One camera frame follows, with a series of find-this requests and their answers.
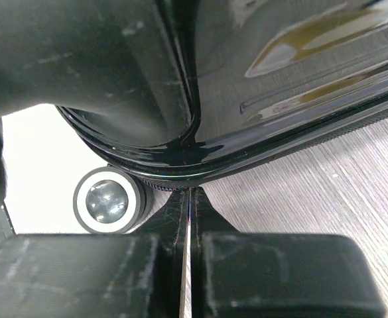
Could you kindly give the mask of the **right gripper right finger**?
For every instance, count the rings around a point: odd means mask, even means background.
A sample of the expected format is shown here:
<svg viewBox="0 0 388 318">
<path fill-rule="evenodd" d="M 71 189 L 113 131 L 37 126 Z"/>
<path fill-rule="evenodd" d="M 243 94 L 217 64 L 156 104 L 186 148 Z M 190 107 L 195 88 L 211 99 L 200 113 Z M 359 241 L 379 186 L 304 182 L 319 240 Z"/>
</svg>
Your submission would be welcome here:
<svg viewBox="0 0 388 318">
<path fill-rule="evenodd" d="M 384 317 L 364 253 L 342 235 L 243 233 L 189 191 L 194 317 Z"/>
</svg>

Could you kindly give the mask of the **white black space suitcase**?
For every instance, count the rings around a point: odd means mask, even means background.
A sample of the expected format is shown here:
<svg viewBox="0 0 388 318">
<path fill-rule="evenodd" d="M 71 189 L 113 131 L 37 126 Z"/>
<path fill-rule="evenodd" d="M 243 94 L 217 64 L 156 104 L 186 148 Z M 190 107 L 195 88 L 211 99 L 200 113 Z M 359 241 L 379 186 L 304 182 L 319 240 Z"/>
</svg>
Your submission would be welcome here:
<svg viewBox="0 0 388 318">
<path fill-rule="evenodd" d="M 72 208 L 124 233 L 152 189 L 268 162 L 388 107 L 388 1 L 0 1 L 2 117 L 52 104 L 107 162 Z"/>
</svg>

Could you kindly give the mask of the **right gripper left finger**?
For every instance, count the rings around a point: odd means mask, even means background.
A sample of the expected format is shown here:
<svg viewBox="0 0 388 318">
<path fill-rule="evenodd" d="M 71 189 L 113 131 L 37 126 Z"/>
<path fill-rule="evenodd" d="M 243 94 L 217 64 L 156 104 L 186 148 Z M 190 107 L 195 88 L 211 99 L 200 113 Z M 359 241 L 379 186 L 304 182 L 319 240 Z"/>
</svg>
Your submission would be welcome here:
<svg viewBox="0 0 388 318">
<path fill-rule="evenodd" d="M 15 235 L 0 245 L 0 317 L 182 317 L 189 193 L 128 235 Z"/>
</svg>

